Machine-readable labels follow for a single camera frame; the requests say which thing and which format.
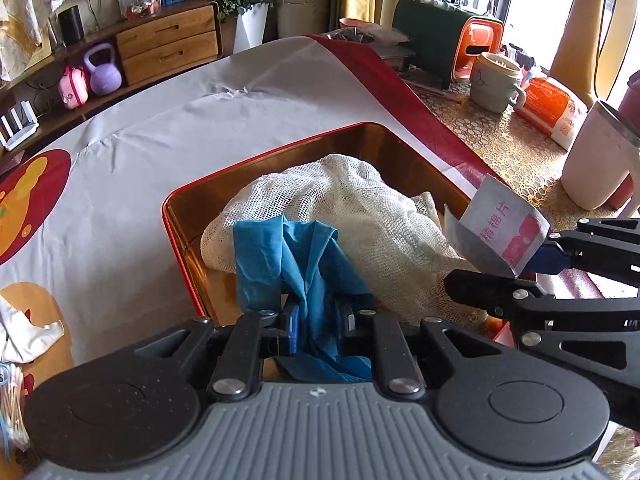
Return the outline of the red tin box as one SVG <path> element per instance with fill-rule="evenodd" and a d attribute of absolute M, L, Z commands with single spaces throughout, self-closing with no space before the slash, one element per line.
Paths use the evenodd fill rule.
<path fill-rule="evenodd" d="M 444 277 L 469 263 L 444 235 L 469 197 L 387 128 L 365 122 L 278 148 L 178 188 L 163 219 L 196 310 L 221 324 L 236 301 L 232 226 L 276 217 L 319 221 L 377 304 L 404 321 L 436 315 L 496 336 L 502 324 L 453 302 Z"/>

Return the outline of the white ceramic mug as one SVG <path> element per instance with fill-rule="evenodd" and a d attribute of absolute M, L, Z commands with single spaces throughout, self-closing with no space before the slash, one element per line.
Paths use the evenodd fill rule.
<path fill-rule="evenodd" d="M 522 78 L 521 67 L 510 58 L 483 52 L 472 68 L 470 98 L 493 113 L 502 114 L 509 106 L 518 110 L 526 103 Z"/>

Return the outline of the white cloth rag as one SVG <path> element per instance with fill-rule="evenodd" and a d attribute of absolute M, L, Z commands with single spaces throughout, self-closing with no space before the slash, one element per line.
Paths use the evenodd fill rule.
<path fill-rule="evenodd" d="M 2 363 L 34 362 L 65 335 L 61 321 L 35 326 L 23 311 L 15 309 L 4 297 L 1 297 L 0 311 Z"/>

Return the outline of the green orange storage box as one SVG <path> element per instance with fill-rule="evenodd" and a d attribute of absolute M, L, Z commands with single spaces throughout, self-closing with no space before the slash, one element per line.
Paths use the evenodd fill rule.
<path fill-rule="evenodd" d="M 445 1 L 399 0 L 393 28 L 408 40 L 408 63 L 435 77 L 443 89 L 471 76 L 483 52 L 497 53 L 503 22 L 471 13 Z"/>

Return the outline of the white cotton pad packet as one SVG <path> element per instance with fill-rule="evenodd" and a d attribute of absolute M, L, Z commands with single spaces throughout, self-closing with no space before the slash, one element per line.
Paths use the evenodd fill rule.
<path fill-rule="evenodd" d="M 445 211 L 444 233 L 477 271 L 516 278 L 546 240 L 550 224 L 527 200 L 487 176 L 461 218 Z"/>

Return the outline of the purple kettlebell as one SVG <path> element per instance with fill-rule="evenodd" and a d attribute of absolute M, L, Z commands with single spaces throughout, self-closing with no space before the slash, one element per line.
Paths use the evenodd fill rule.
<path fill-rule="evenodd" d="M 108 61 L 99 65 L 93 64 L 91 57 L 103 51 L 110 55 Z M 90 88 L 97 96 L 111 94 L 122 85 L 122 74 L 115 65 L 115 49 L 108 42 L 96 44 L 86 51 L 84 54 L 84 63 L 90 74 Z"/>

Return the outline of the wooden tv sideboard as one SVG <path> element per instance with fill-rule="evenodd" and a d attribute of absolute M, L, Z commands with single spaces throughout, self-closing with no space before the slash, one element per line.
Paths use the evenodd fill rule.
<path fill-rule="evenodd" d="M 122 85 L 106 96 L 90 93 L 85 104 L 68 110 L 58 95 L 58 81 L 65 67 L 83 66 L 84 54 L 98 44 L 114 48 Z M 1 170 L 13 169 L 38 148 L 128 96 L 221 57 L 217 7 L 208 0 L 189 0 L 146 18 L 120 21 L 49 55 L 1 89 L 2 108 L 29 100 L 39 120 L 29 139 L 1 152 Z"/>

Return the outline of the white wifi router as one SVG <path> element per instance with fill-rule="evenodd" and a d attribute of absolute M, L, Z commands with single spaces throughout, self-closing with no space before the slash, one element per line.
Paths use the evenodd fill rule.
<path fill-rule="evenodd" d="M 38 118 L 29 100 L 21 101 L 1 114 L 1 146 L 15 151 L 29 140 L 39 127 Z"/>

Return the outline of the cream knitted mesh cloth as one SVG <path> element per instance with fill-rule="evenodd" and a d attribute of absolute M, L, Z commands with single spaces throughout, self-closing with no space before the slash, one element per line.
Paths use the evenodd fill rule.
<path fill-rule="evenodd" d="M 438 316 L 469 330 L 486 321 L 485 312 L 457 304 L 445 292 L 445 276 L 470 264 L 446 240 L 431 193 L 402 195 L 372 165 L 340 154 L 265 174 L 206 226 L 206 266 L 234 272 L 235 222 L 277 216 L 337 229 L 338 244 L 373 296 L 402 320 L 416 324 Z"/>

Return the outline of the giraffe figure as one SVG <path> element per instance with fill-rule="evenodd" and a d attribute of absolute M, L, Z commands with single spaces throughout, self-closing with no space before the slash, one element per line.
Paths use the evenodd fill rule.
<path fill-rule="evenodd" d="M 613 89 L 639 27 L 639 0 L 615 0 L 608 29 L 602 29 L 605 0 L 573 0 L 549 75 L 587 106 Z"/>

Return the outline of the blue plastic bag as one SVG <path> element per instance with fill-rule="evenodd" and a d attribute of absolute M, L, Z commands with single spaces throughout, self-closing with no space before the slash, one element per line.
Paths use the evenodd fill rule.
<path fill-rule="evenodd" d="M 285 309 L 294 318 L 296 352 L 278 364 L 299 382 L 370 382 L 370 360 L 342 353 L 349 313 L 372 309 L 374 301 L 337 229 L 285 216 L 241 220 L 232 242 L 242 311 Z"/>

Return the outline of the white tumbler cup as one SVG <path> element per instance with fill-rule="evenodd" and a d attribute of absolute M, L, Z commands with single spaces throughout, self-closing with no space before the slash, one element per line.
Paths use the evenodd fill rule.
<path fill-rule="evenodd" d="M 620 218 L 630 218 L 639 208 L 639 130 L 610 104 L 597 101 L 568 152 L 562 188 L 577 206 L 595 210 L 627 176 L 634 187 Z"/>

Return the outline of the black cylindrical speaker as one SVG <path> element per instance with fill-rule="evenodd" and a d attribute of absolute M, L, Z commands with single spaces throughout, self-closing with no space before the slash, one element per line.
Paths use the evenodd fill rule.
<path fill-rule="evenodd" d="M 78 6 L 70 6 L 58 14 L 58 24 L 66 47 L 79 44 L 85 38 Z"/>

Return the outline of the pink toy case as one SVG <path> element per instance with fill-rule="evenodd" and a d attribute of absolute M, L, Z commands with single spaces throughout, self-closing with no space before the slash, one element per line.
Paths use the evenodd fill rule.
<path fill-rule="evenodd" d="M 74 110 L 85 105 L 89 99 L 85 70 L 78 66 L 66 66 L 58 81 L 58 94 L 66 110 Z"/>

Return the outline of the printed white tablecloth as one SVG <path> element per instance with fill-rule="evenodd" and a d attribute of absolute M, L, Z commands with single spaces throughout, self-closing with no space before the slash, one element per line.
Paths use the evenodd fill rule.
<path fill-rule="evenodd" d="M 356 122 L 389 128 L 466 194 L 484 162 L 362 44 L 296 37 L 169 79 L 73 128 L 1 183 L 1 292 L 65 335 L 64 370 L 193 313 L 160 208 L 175 188 Z"/>

